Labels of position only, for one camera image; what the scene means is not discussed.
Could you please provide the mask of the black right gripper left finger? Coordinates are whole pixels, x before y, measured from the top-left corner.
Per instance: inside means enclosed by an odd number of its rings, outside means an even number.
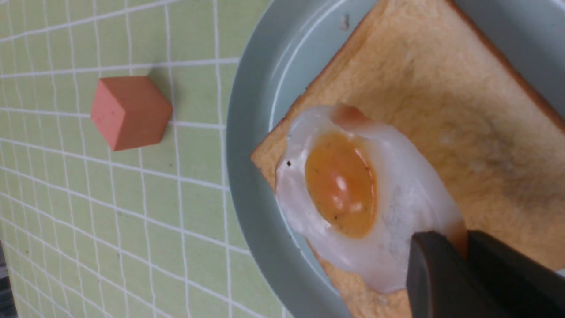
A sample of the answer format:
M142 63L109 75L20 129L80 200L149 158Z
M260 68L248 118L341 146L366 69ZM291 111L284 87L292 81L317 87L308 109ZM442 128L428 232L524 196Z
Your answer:
M411 238L406 289L414 318L506 318L452 244L435 232Z

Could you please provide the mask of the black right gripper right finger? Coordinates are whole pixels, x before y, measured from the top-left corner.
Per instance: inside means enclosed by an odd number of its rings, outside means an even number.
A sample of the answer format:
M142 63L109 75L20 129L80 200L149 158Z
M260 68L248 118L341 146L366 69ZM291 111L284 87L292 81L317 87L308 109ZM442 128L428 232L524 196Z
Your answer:
M482 231L469 231L468 243L471 270L510 317L565 316L564 276Z

